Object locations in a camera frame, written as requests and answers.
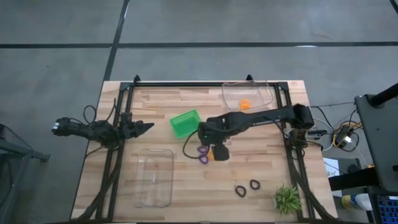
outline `scissors handle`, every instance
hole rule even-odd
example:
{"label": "scissors handle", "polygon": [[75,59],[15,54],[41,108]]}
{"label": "scissors handle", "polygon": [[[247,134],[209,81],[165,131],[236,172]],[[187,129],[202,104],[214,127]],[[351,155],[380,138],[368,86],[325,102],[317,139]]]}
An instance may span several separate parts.
{"label": "scissors handle", "polygon": [[202,164],[207,164],[207,163],[209,163],[209,157],[207,157],[207,156],[202,156],[202,157],[199,158],[199,161],[200,161]]}
{"label": "scissors handle", "polygon": [[199,152],[200,154],[206,153],[206,152],[207,152],[207,147],[206,147],[206,146],[199,146],[199,147],[198,147],[198,152]]}

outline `artificial plant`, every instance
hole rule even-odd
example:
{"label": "artificial plant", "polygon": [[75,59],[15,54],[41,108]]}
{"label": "artificial plant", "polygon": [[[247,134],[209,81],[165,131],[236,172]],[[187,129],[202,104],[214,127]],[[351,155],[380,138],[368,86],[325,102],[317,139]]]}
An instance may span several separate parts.
{"label": "artificial plant", "polygon": [[274,194],[274,200],[276,203],[275,207],[279,210],[280,214],[287,215],[301,210],[299,191],[296,187],[286,187],[285,185],[278,187]]}

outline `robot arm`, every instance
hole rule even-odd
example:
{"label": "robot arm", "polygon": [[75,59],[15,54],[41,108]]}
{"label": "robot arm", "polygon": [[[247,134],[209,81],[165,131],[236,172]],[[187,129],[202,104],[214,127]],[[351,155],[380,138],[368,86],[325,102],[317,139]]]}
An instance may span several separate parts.
{"label": "robot arm", "polygon": [[278,122],[288,122],[292,125],[293,130],[289,133],[291,145],[307,146],[305,133],[314,125],[314,122],[310,108],[300,104],[250,114],[229,112],[215,118],[208,118],[206,122],[199,124],[198,136],[202,145],[214,145],[212,150],[216,161],[225,161],[229,159],[229,152],[223,143],[228,138],[250,127]]}
{"label": "robot arm", "polygon": [[99,142],[108,149],[114,149],[119,146],[120,139],[136,138],[154,125],[142,121],[132,122],[131,118],[131,113],[122,113],[118,128],[114,128],[108,121],[82,124],[73,122],[70,118],[60,118],[56,120],[52,132],[56,136],[80,136],[90,141]]}

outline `green container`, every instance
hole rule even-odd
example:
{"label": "green container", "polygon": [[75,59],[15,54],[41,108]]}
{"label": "green container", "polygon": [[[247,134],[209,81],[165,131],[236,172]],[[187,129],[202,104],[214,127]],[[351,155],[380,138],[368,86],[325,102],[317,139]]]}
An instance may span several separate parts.
{"label": "green container", "polygon": [[198,129],[200,118],[196,110],[186,112],[170,119],[177,139],[184,138]]}

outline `gray floor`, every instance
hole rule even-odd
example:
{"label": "gray floor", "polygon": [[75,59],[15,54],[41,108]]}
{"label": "gray floor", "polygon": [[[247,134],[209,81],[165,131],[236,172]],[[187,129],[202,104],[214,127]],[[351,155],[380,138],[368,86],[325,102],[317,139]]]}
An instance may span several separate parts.
{"label": "gray floor", "polygon": [[[122,3],[0,0],[0,44],[110,43]],[[397,22],[388,0],[131,0],[121,42],[397,41]],[[47,164],[32,161],[16,223],[68,220],[87,141],[50,130],[57,118],[81,119],[85,105],[97,104],[108,56],[108,49],[0,49],[0,123],[52,155]],[[111,80],[137,74],[143,80],[235,80],[250,73],[305,80],[311,104],[323,105],[396,83],[397,58],[397,47],[119,49]],[[334,124],[354,106],[324,110]],[[315,110],[314,116],[322,118]],[[358,150],[331,149],[324,156],[371,164],[358,133]],[[363,213],[338,212],[366,221]]]}

